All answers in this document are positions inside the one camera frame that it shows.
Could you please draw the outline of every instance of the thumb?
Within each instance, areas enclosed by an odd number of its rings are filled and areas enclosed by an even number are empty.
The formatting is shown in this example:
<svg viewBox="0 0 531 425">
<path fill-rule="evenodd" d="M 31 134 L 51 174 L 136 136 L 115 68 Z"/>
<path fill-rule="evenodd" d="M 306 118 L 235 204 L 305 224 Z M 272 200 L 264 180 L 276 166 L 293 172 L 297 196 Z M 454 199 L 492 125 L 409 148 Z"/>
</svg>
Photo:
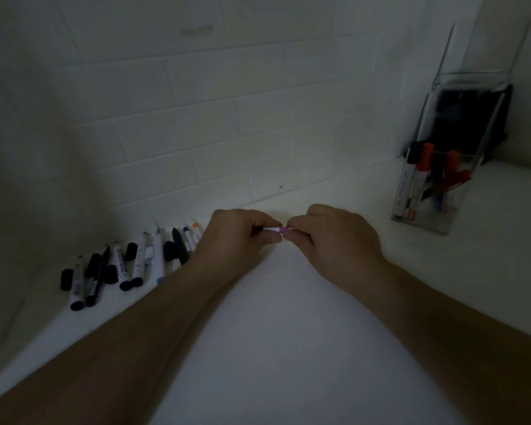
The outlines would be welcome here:
<svg viewBox="0 0 531 425">
<path fill-rule="evenodd" d="M 287 231 L 283 235 L 283 238 L 295 244 L 309 261 L 312 259 L 315 253 L 315 245 L 312 243 L 310 235 L 305 234 L 303 231 L 292 229 L 291 231 Z"/>
<path fill-rule="evenodd" d="M 265 229 L 254 236 L 254 241 L 257 243 L 258 247 L 261 248 L 266 245 L 281 242 L 281 234 L 276 231 Z"/>
</svg>

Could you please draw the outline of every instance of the wall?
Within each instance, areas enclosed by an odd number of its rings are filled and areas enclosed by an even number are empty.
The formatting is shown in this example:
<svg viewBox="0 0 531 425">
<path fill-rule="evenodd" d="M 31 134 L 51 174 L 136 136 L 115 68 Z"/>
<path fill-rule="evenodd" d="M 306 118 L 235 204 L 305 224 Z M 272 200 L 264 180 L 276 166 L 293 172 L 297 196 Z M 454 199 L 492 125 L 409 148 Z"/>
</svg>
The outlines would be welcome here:
<svg viewBox="0 0 531 425">
<path fill-rule="evenodd" d="M 484 0 L 476 29 L 478 32 L 499 30 L 507 33 L 513 27 L 531 20 L 531 0 Z M 494 48 L 503 47 L 503 41 L 488 42 Z M 531 29 L 513 74 L 514 99 L 511 102 L 507 132 L 509 140 L 500 146 L 500 159 L 531 167 Z"/>
<path fill-rule="evenodd" d="M 0 0 L 2 320 L 68 254 L 397 155 L 480 2 Z"/>
</svg>

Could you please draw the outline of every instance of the forearm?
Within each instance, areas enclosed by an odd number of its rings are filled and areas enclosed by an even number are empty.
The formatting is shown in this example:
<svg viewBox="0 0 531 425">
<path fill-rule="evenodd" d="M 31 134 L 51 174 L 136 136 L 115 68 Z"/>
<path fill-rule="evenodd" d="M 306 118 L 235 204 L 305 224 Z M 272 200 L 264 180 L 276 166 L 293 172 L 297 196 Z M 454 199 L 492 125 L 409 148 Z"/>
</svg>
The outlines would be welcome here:
<svg viewBox="0 0 531 425">
<path fill-rule="evenodd" d="M 387 265 L 349 291 L 473 423 L 531 423 L 531 336 Z"/>
<path fill-rule="evenodd" d="M 182 267 L 0 397 L 0 423 L 137 421 L 215 286 L 196 266 Z"/>
</svg>

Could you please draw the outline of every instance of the purple marker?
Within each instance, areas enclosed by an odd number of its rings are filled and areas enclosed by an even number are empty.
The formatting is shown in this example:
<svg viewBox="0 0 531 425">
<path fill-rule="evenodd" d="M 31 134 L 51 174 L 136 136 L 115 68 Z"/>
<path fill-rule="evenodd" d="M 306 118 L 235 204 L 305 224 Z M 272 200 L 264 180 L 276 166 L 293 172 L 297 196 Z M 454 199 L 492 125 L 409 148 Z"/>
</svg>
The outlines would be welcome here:
<svg viewBox="0 0 531 425">
<path fill-rule="evenodd" d="M 289 227 L 273 227 L 273 228 L 264 228 L 264 229 L 268 229 L 269 231 L 276 231 L 276 232 L 278 232 L 279 234 L 283 234 L 284 232 L 287 232 L 287 231 L 289 231 L 290 229 L 294 229 L 294 228 L 289 228 Z"/>
</svg>

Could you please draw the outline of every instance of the hand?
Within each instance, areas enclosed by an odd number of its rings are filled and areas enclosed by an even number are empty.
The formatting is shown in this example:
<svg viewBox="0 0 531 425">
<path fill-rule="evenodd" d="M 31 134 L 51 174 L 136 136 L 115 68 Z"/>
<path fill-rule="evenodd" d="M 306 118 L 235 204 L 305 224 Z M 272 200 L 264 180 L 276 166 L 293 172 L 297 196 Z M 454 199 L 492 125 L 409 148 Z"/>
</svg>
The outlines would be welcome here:
<svg viewBox="0 0 531 425">
<path fill-rule="evenodd" d="M 263 246 L 281 241 L 278 232 L 260 231 L 252 235 L 253 228 L 281 226 L 281 222 L 258 210 L 217 210 L 191 261 L 226 284 L 252 267 Z"/>
<path fill-rule="evenodd" d="M 347 290 L 387 265 L 378 234 L 359 214 L 315 204 L 293 216 L 284 238 L 293 242 L 322 277 Z"/>
</svg>

